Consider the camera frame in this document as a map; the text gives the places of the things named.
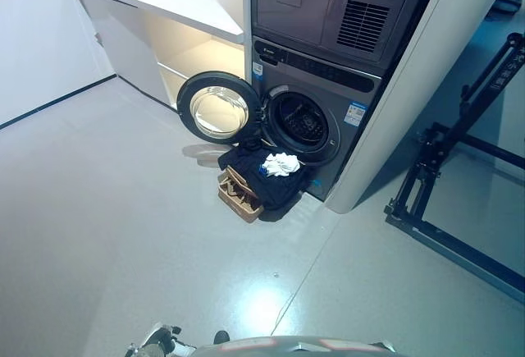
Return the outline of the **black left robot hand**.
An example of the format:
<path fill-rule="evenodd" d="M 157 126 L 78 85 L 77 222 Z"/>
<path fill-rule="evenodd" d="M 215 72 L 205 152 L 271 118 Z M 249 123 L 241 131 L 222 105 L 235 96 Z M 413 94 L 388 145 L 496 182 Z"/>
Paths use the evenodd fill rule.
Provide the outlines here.
<path fill-rule="evenodd" d="M 131 343 L 125 353 L 129 356 L 191 356 L 197 348 L 178 339 L 181 328 L 156 323 L 139 344 Z"/>

